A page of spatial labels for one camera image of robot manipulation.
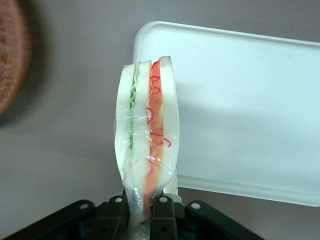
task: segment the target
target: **wrapped sandwich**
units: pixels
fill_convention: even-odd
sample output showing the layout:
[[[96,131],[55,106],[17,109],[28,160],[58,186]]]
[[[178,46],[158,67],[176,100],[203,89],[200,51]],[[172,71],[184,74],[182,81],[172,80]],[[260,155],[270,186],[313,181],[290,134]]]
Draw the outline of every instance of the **wrapped sandwich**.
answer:
[[[148,239],[153,199],[176,177],[179,112],[169,56],[124,66],[114,146],[130,207],[129,238]]]

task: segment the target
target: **wicker basket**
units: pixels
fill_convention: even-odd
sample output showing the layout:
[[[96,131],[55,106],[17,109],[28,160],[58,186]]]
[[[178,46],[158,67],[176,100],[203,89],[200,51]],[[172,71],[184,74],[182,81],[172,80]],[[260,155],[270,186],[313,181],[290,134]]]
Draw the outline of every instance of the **wicker basket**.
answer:
[[[17,94],[30,62],[27,22],[16,0],[0,0],[0,115]]]

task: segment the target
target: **white tray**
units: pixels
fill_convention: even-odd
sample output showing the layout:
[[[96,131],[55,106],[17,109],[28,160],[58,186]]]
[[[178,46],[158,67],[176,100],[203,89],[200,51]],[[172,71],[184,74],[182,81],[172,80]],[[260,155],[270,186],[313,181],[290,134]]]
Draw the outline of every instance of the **white tray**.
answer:
[[[320,44],[168,22],[133,61],[172,58],[178,185],[320,206]]]

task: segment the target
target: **white bread slice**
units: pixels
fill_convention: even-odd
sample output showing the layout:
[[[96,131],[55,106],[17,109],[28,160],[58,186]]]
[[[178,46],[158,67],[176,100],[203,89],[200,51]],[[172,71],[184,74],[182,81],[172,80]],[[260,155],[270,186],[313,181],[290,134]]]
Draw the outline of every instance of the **white bread slice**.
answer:
[[[130,95],[131,95],[131,86],[135,74],[135,64],[125,65],[123,67],[117,99],[116,99],[116,109],[115,109],[115,118],[116,118],[116,130],[114,137],[114,150],[116,162],[118,165],[119,173],[124,179],[124,162],[126,159],[126,152],[129,149],[130,144]]]
[[[160,59],[160,77],[162,88],[163,136],[171,143],[164,141],[163,157],[158,189],[162,190],[175,174],[179,151],[179,110],[174,73],[170,56]]]

